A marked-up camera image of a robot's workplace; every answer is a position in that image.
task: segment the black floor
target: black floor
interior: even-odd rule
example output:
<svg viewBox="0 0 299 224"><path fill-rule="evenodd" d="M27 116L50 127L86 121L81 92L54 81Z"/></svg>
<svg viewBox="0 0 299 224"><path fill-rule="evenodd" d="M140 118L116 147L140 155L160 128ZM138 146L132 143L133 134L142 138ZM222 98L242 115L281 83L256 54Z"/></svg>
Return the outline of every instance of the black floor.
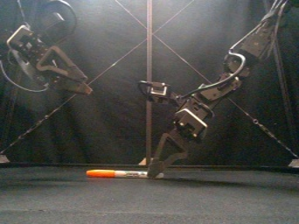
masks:
<svg viewBox="0 0 299 224"><path fill-rule="evenodd" d="M0 169L0 223L297 223L299 175L168 170L86 178L94 167Z"/></svg>

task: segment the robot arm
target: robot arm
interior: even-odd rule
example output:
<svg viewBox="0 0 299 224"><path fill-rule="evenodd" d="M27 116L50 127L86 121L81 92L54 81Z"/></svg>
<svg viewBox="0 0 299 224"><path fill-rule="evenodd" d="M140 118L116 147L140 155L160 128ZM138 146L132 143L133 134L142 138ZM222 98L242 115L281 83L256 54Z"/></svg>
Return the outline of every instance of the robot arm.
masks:
<svg viewBox="0 0 299 224"><path fill-rule="evenodd" d="M262 61L273 47L280 19L289 8L297 7L297 1L274 1L253 30L229 48L224 59L224 73L213 84L201 84L185 95L177 95L164 83L138 82L138 89L149 102L170 103L176 108L173 115L173 129L164 133L148 167L148 178L156 175L177 159L186 158L189 141L200 142L208 128L204 119L213 117L212 109L220 100L240 87L241 81L249 76L252 67ZM165 160L161 153L165 142L177 149Z"/></svg>
<svg viewBox="0 0 299 224"><path fill-rule="evenodd" d="M22 23L5 43L25 75L45 89L61 89L88 95L92 91L85 84L88 77L54 45L75 28L75 14L69 4L61 0L45 1L37 10L34 27L27 25L23 18ZM5 75L1 60L0 64L3 77L19 87Z"/></svg>

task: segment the black curtain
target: black curtain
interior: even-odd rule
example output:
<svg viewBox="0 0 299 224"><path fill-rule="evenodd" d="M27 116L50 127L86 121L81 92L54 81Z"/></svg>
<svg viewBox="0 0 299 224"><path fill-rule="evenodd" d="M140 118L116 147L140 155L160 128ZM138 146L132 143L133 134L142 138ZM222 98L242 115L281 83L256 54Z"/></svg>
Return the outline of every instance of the black curtain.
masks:
<svg viewBox="0 0 299 224"><path fill-rule="evenodd" d="M29 17L33 0L21 2ZM69 100L70 93L47 91L31 94L18 90L11 112L11 107L7 107L11 86L1 78L3 148L58 108L5 155L17 162L134 165L145 157L145 98L136 83L145 80L146 73L146 1L66 2L77 14L78 24L59 48L92 81L93 92ZM6 4L10 8L1 10L1 18L19 20L14 17L15 3L6 1ZM168 83L177 94L185 94L201 83L217 80L228 49L264 16L264 3L249 0L153 0L152 6L153 81ZM294 62L299 31L294 18L297 9L286 15L278 45L289 87L286 94L292 114L297 116ZM17 25L9 24L6 28L13 30ZM17 74L15 66L5 64L3 68ZM35 88L25 76L21 83ZM222 100L214 108L216 117L206 121L206 136L201 143L190 143L190 155L177 164L286 165L290 154L244 114L248 112L297 152L289 135L282 94L272 56L254 68L229 100ZM161 134L172 127L173 112L169 105L153 105L153 151Z"/></svg>

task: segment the black backdrop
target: black backdrop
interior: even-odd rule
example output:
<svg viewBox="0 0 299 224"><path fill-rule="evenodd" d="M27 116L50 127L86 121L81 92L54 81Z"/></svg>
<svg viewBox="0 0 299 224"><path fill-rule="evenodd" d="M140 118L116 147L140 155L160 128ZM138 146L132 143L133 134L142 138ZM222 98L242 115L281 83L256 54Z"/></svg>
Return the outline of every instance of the black backdrop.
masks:
<svg viewBox="0 0 299 224"><path fill-rule="evenodd" d="M49 91L26 93L1 77L2 149L65 101L59 110L26 135L5 155L10 161L92 164L137 164L145 157L145 99L136 83L146 75L146 1L69 0L78 17L74 34L59 44L92 81L93 93L77 95ZM21 1L27 19L33 0ZM229 47L265 14L264 2L249 0L153 0L153 81L170 84L185 94L214 81L222 71ZM246 111L297 152L286 117L297 116L297 9L288 13L278 37L286 80L285 103L270 57L258 65L241 88L214 108L208 134L192 143L184 165L286 165L290 154L245 116ZM19 25L15 1L1 3L2 29ZM3 64L17 79L15 66ZM21 84L35 88L25 76ZM170 128L173 108L152 105L152 150Z"/></svg>

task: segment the black cable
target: black cable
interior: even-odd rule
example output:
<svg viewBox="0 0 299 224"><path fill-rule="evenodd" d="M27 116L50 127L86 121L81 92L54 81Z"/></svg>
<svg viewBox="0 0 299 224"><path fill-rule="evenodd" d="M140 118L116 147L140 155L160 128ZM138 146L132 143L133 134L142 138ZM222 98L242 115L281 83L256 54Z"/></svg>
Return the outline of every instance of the black cable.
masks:
<svg viewBox="0 0 299 224"><path fill-rule="evenodd" d="M188 94L182 95L181 96L182 99L192 96L193 94L206 90L206 89L218 87L220 85L222 85L224 83L226 83L228 81L234 79L234 77L238 75L240 71L242 70L242 68L245 66L246 59L241 54L230 52L230 49L228 50L228 55L240 57L241 63L240 63L240 66L237 68L237 71L233 74L230 74L229 77L225 80L217 81L216 83L212 83L209 85L201 85L197 89L192 90Z"/></svg>
<svg viewBox="0 0 299 224"><path fill-rule="evenodd" d="M33 93L39 93L39 92L43 92L45 90L47 90L49 88L45 87L45 89L39 89L39 90L34 90L34 89L29 89L26 87L22 87L19 86L18 84L15 84L10 78L7 77L6 73L5 73L5 69L3 69L3 64L2 64L2 61L0 60L0 71L2 73L2 76L3 78L10 82L10 84L13 84L13 86L15 86L17 88L19 88L21 90L23 91L27 91L27 92L33 92Z"/></svg>

